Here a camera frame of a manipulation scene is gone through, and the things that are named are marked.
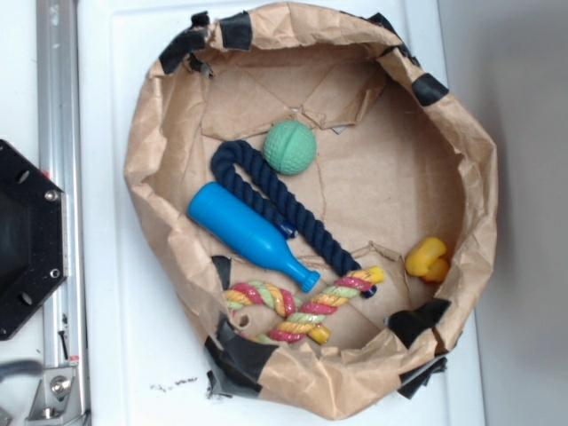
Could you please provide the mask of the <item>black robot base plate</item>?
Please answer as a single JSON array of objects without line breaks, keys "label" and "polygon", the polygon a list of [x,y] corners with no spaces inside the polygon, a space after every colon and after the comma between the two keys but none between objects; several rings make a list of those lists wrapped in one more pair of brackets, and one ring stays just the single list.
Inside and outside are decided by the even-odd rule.
[{"label": "black robot base plate", "polygon": [[13,338],[66,278],[64,193],[1,141],[1,339]]}]

